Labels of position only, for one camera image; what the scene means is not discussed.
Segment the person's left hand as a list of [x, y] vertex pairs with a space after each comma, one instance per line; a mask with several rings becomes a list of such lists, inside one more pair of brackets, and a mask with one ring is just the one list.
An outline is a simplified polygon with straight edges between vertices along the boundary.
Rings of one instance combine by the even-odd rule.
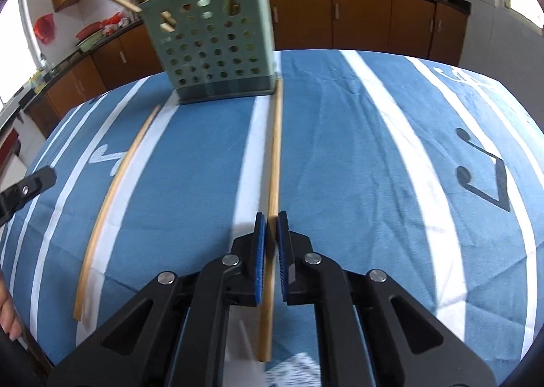
[[0, 324], [2, 330], [11, 341], [22, 334], [22, 324], [16, 312], [13, 299], [5, 285], [4, 277], [0, 278]]

